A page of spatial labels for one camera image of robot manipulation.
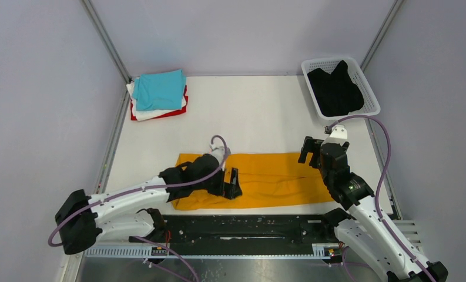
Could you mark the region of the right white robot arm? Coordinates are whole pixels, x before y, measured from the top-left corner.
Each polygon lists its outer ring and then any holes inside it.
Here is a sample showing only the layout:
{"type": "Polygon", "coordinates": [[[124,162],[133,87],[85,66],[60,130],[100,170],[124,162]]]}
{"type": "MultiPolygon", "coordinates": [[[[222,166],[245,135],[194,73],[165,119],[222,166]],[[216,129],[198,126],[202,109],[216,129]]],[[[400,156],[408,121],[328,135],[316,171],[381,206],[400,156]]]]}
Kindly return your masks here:
{"type": "Polygon", "coordinates": [[[340,204],[324,216],[320,233],[329,242],[343,242],[358,254],[382,281],[446,281],[448,270],[432,262],[406,238],[376,204],[374,191],[353,173],[347,161],[348,142],[305,137],[299,163],[318,169],[330,196],[340,204]]]}

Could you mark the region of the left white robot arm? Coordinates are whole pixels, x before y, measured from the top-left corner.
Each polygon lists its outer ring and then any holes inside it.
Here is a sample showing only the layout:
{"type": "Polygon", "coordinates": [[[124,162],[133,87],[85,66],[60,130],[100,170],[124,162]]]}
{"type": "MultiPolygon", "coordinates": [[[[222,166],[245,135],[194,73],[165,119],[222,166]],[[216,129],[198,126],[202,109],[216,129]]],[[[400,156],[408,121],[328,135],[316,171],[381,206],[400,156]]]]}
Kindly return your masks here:
{"type": "Polygon", "coordinates": [[[55,214],[57,228],[48,244],[73,255],[102,241],[159,241],[166,226],[157,207],[199,190],[227,200],[241,196],[238,169],[226,169],[223,156],[206,153],[116,193],[87,195],[75,190],[55,214]],[[58,244],[53,242],[55,235],[61,239],[58,244]]]}

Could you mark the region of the yellow t-shirt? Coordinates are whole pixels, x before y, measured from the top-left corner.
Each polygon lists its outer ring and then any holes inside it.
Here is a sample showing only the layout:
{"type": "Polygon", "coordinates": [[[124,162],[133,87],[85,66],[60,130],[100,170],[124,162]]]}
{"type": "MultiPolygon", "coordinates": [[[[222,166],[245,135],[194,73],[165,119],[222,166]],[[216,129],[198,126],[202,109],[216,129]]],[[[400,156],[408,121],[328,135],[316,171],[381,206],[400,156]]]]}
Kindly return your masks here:
{"type": "Polygon", "coordinates": [[[239,171],[242,195],[229,200],[204,190],[172,201],[180,211],[199,209],[252,209],[331,202],[320,172],[298,162],[299,154],[233,154],[226,160],[226,179],[239,171]]]}

